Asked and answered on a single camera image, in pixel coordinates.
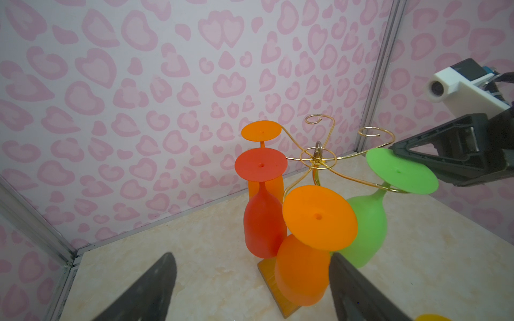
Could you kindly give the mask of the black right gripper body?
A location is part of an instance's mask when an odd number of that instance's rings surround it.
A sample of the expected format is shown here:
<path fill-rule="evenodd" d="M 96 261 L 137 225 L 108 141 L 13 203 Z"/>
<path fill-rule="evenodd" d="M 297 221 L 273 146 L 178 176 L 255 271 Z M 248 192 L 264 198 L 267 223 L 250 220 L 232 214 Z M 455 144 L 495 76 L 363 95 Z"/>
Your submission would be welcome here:
<path fill-rule="evenodd" d="M 491 145 L 487 156 L 491 178 L 513 177 L 513 107 L 492 117 L 487 132 Z"/>

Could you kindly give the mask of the green wine glass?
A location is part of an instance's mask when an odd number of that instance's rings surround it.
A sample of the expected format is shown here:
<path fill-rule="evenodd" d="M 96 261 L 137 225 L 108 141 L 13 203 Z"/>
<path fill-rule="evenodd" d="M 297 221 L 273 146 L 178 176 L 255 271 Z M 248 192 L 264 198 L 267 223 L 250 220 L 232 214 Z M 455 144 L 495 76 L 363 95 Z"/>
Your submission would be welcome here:
<path fill-rule="evenodd" d="M 366 161 L 384 181 L 384 187 L 418 195 L 428 195 L 439 188 L 436 175 L 426 165 L 400 158 L 388 148 L 373 148 L 366 153 Z M 350 246 L 338 252 L 356 268 L 364 267 L 386 239 L 385 194 L 386 190 L 378 189 L 371 195 L 348 199 L 357 218 L 357 236 Z"/>

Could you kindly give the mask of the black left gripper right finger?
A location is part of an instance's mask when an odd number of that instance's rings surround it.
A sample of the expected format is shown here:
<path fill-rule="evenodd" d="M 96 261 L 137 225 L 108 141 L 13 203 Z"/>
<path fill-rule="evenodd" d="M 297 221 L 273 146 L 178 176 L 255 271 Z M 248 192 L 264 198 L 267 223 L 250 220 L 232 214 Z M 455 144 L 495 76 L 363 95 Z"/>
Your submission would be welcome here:
<path fill-rule="evenodd" d="M 329 282 L 338 320 L 411 321 L 339 253 L 331 257 Z"/>

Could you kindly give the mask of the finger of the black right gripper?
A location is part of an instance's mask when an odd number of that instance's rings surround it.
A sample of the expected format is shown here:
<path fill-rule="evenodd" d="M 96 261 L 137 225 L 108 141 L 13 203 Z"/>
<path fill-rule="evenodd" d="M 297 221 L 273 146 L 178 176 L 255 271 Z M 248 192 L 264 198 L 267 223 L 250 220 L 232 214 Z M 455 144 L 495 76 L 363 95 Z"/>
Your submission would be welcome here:
<path fill-rule="evenodd" d="M 438 179 L 455 186 L 490 181 L 488 118 L 467 114 L 391 146 L 395 155 L 426 165 Z"/>

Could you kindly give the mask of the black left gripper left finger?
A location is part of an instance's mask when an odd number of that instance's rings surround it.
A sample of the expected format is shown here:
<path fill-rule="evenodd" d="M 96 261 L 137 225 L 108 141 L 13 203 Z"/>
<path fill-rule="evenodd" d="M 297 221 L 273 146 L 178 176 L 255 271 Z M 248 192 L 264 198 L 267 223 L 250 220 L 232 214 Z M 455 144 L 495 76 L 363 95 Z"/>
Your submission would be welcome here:
<path fill-rule="evenodd" d="M 165 320 L 177 279 L 171 252 L 163 254 L 96 320 Z"/>

